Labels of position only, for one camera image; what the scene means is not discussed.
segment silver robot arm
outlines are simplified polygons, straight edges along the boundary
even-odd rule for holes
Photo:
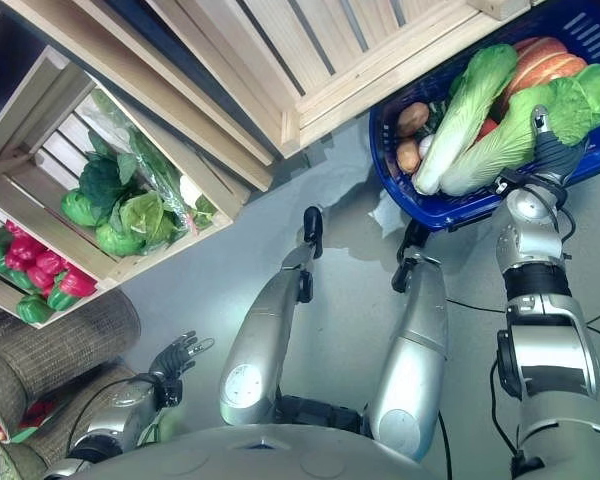
[[[498,373],[505,391],[521,400],[512,475],[600,480],[600,368],[569,290],[556,220],[566,199],[562,187],[584,146],[562,145],[542,106],[532,121],[539,171],[522,178],[505,172],[498,189],[510,193],[494,215],[504,224],[497,259],[508,299],[507,329],[498,332]]]
[[[220,413],[230,425],[270,423],[275,414],[293,312],[312,298],[311,264],[322,255],[322,216],[304,212],[304,243],[287,255],[260,291],[233,342],[220,377]]]

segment green cabbage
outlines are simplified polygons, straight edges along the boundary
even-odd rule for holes
[[[575,77],[556,78],[548,85],[522,90],[509,100],[509,111],[498,128],[461,155],[442,177],[448,195],[461,196],[491,184],[503,168],[518,168],[533,160],[535,136],[531,112],[537,105],[549,111],[549,123],[566,145],[582,141],[600,126],[600,64]]]
[[[116,232],[108,223],[96,229],[96,241],[103,251],[120,257],[140,253],[145,246],[141,235],[133,231]]]
[[[440,178],[453,161],[474,142],[491,104],[511,81],[518,54],[510,45],[479,50],[459,80],[438,131],[413,177],[416,190],[424,195],[438,191]]]

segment red bell pepper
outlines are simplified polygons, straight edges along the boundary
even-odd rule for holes
[[[62,258],[51,250],[43,252],[36,257],[36,265],[44,273],[51,276],[56,276],[67,267],[63,265]]]
[[[53,275],[49,275],[37,265],[27,269],[27,275],[36,287],[44,290],[49,285],[53,285]]]
[[[20,257],[22,260],[33,261],[46,249],[47,247],[29,235],[26,237],[16,236],[16,239],[11,243],[11,247],[9,247],[9,253]]]
[[[96,280],[76,267],[71,266],[60,281],[58,289],[73,297],[88,297],[96,291]]]
[[[4,224],[4,227],[7,229],[8,232],[11,232],[11,235],[13,235],[16,238],[29,236],[29,234],[27,232],[22,230],[19,226],[17,226],[11,220],[7,220]]]
[[[19,272],[26,272],[34,264],[32,260],[23,260],[18,255],[11,253],[11,250],[4,257],[4,263],[11,270],[18,270]]]

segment white vegetable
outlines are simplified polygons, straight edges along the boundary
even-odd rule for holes
[[[424,158],[429,151],[429,147],[431,146],[431,142],[433,142],[434,135],[427,135],[422,140],[420,140],[420,145],[418,145],[418,153],[420,154],[420,158]]]

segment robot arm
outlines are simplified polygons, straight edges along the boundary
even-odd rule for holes
[[[113,397],[110,407],[93,418],[67,458],[53,465],[45,480],[71,476],[134,450],[140,435],[158,413],[180,403],[180,376],[195,365],[194,357],[213,343],[212,339],[198,342],[195,332],[189,332],[165,348],[151,363],[149,373],[129,379]]]

